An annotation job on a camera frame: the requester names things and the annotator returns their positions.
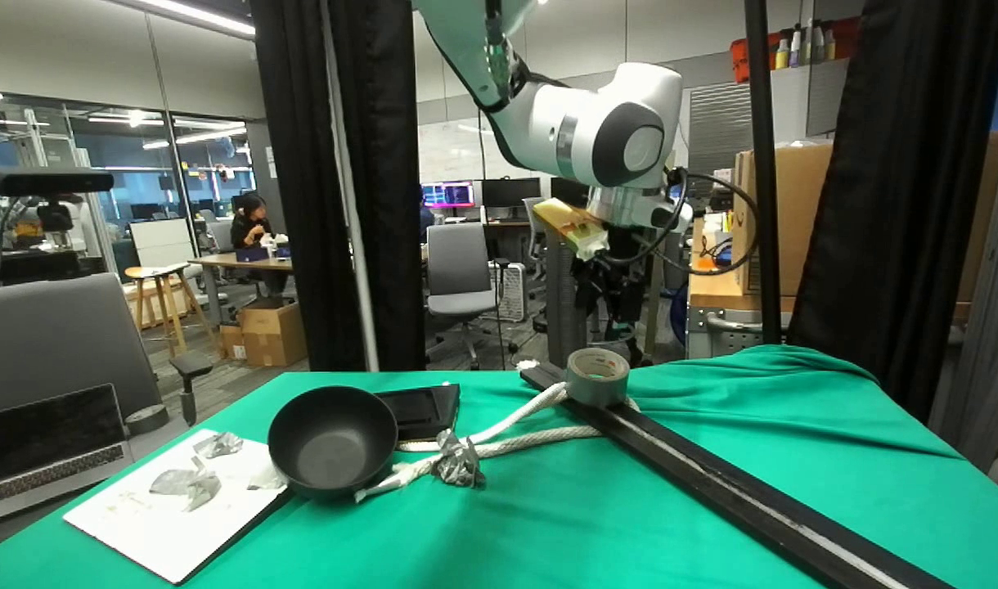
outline black rod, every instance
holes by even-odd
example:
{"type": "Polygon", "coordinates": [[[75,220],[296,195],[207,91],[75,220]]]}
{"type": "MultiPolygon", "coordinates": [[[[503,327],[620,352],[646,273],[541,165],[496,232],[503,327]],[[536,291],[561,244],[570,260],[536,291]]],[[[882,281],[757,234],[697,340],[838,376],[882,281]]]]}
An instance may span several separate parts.
{"type": "Polygon", "coordinates": [[[888,589],[888,586],[945,586],[926,570],[894,555],[889,548],[859,536],[767,480],[741,471],[715,450],[676,435],[661,423],[630,410],[592,410],[567,403],[572,415],[598,427],[605,437],[651,464],[661,476],[715,508],[750,536],[764,539],[798,570],[827,586],[888,589]]]}
{"type": "Polygon", "coordinates": [[[775,176],[775,150],[774,150],[767,0],[745,0],[745,32],[750,32],[757,199],[761,199],[764,344],[783,344],[779,176],[775,176]]]}

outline frying pan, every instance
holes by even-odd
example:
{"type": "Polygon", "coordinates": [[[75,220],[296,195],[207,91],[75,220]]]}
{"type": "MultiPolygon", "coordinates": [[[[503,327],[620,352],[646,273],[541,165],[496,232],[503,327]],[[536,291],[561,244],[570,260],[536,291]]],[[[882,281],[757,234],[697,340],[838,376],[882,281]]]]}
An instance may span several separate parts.
{"type": "Polygon", "coordinates": [[[354,496],[394,466],[395,446],[400,424],[388,403],[348,385],[293,400],[269,427],[275,466],[311,496],[354,496]]]}

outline computer monitor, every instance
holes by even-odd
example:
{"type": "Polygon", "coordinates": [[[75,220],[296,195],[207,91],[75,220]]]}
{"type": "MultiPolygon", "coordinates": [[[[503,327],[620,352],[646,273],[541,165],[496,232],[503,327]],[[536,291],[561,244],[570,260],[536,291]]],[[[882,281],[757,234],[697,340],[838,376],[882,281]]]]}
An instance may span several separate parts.
{"type": "Polygon", "coordinates": [[[474,205],[467,182],[425,182],[421,186],[421,203],[429,210],[442,210],[442,211],[461,211],[461,210],[474,205]]]}
{"type": "Polygon", "coordinates": [[[233,251],[233,220],[210,220],[207,221],[210,251],[233,251]]]}
{"type": "Polygon", "coordinates": [[[198,217],[198,211],[218,217],[218,203],[213,203],[213,199],[195,199],[195,217],[198,217]]]}
{"type": "Polygon", "coordinates": [[[131,220],[146,221],[146,220],[163,220],[168,210],[161,203],[131,203],[131,220]]]}
{"type": "Polygon", "coordinates": [[[486,181],[486,205],[523,205],[526,195],[541,195],[541,176],[486,181]]]}

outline cardboard box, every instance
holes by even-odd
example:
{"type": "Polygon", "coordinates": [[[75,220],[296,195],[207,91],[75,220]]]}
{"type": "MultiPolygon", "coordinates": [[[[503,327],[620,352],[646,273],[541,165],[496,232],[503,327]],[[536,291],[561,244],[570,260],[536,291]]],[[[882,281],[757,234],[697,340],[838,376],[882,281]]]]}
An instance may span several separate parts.
{"type": "MultiPolygon", "coordinates": [[[[805,254],[816,232],[816,217],[825,188],[825,174],[833,163],[833,145],[802,145],[802,147],[779,147],[779,260],[783,260],[783,308],[796,308],[805,254]]],[[[757,169],[753,153],[744,150],[735,165],[735,182],[745,193],[757,193],[757,169]]],[[[960,279],[955,298],[955,323],[970,319],[970,304],[978,283],[983,254],[988,242],[988,220],[998,195],[998,135],[988,136],[983,186],[972,220],[972,234],[967,249],[967,265],[960,279]]],[[[735,205],[735,249],[744,251],[757,237],[753,217],[744,203],[735,205]]],[[[702,308],[761,308],[761,265],[745,265],[737,271],[737,283],[726,279],[690,279],[690,304],[693,298],[702,308]]]]}
{"type": "MultiPolygon", "coordinates": [[[[783,298],[798,294],[802,265],[811,249],[816,217],[825,188],[825,174],[833,161],[833,141],[775,147],[779,174],[779,269],[783,269],[783,298]]],[[[757,163],[753,150],[737,153],[735,182],[757,195],[757,163]]],[[[757,237],[757,220],[744,199],[735,203],[735,251],[745,251],[757,237]]],[[[753,294],[761,283],[761,265],[744,265],[737,271],[741,294],[753,294]]]]}
{"type": "Polygon", "coordinates": [[[304,358],[303,308],[242,308],[240,344],[250,367],[293,367],[304,358]]]}
{"type": "Polygon", "coordinates": [[[218,344],[226,358],[242,358],[242,352],[237,352],[237,347],[242,347],[240,323],[218,327],[218,344]]]}

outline desk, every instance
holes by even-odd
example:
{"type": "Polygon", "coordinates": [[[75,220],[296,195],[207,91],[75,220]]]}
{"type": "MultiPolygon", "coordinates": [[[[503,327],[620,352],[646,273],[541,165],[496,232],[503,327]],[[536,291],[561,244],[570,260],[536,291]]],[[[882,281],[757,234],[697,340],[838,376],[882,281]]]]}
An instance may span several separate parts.
{"type": "Polygon", "coordinates": [[[198,294],[195,294],[185,269],[187,265],[131,265],[131,269],[126,269],[126,273],[138,283],[138,327],[141,323],[155,327],[156,323],[155,310],[161,310],[161,323],[163,323],[163,332],[168,332],[170,355],[177,349],[185,349],[185,327],[180,327],[180,310],[177,310],[177,299],[174,299],[174,289],[180,291],[185,308],[195,310],[202,319],[202,310],[198,304],[198,294]]]}
{"type": "MultiPolygon", "coordinates": [[[[267,440],[313,385],[461,382],[461,432],[535,395],[516,374],[285,374],[207,427],[267,440]]],[[[633,374],[646,415],[737,462],[952,586],[998,586],[998,486],[901,413],[856,362],[753,347],[633,374]]],[[[541,413],[522,427],[567,423],[541,413]]],[[[486,462],[487,486],[433,476],[370,502],[285,496],[187,580],[198,586],[816,586],[605,437],[486,462]]],[[[0,545],[0,586],[163,586],[63,523],[0,545]]]]}
{"type": "Polygon", "coordinates": [[[198,259],[198,265],[202,265],[202,281],[207,281],[207,304],[210,304],[210,319],[213,323],[222,323],[222,304],[219,304],[219,271],[228,269],[228,271],[285,271],[293,273],[296,265],[293,259],[255,259],[255,260],[240,260],[237,251],[226,251],[226,254],[202,254],[198,259]]]}

